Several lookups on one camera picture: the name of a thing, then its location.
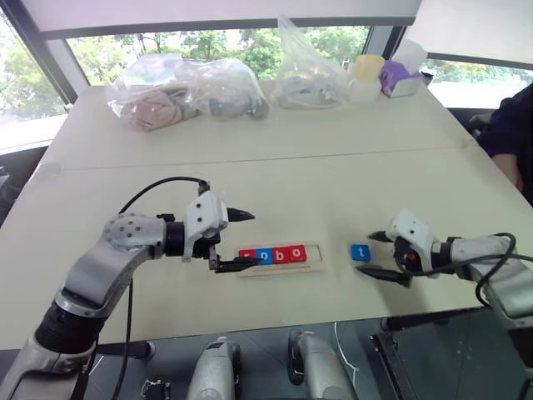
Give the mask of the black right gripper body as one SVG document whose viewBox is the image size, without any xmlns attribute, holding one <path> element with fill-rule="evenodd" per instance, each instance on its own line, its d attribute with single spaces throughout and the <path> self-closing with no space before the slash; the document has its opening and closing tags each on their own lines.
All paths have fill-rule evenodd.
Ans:
<svg viewBox="0 0 533 400">
<path fill-rule="evenodd" d="M 397 238 L 394 242 L 394 254 L 396 265 L 411 276 L 416 276 L 420 271 L 420 256 L 411 246 L 411 244 L 404 238 Z"/>
</svg>

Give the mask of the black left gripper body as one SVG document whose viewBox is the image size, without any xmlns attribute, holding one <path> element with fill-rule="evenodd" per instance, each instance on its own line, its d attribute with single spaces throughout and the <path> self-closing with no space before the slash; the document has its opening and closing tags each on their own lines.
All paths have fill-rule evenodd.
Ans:
<svg viewBox="0 0 533 400">
<path fill-rule="evenodd" d="M 216 233 L 212 237 L 201 237 L 195 241 L 193 246 L 193 257 L 208 261 L 211 271 L 219 268 L 220 256 L 217 254 L 216 245 L 221 241 L 221 236 Z"/>
</svg>

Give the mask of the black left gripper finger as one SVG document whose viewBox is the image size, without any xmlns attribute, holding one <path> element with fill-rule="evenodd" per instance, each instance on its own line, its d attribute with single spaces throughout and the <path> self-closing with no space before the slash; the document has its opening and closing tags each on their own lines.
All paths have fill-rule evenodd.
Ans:
<svg viewBox="0 0 533 400">
<path fill-rule="evenodd" d="M 218 261 L 215 266 L 215 273 L 239 273 L 248 268 L 255 267 L 261 262 L 257 257 L 235 257 L 230 261 Z"/>
<path fill-rule="evenodd" d="M 244 222 L 255 218 L 250 212 L 234 207 L 227 208 L 227 216 L 230 223 Z"/>
</svg>

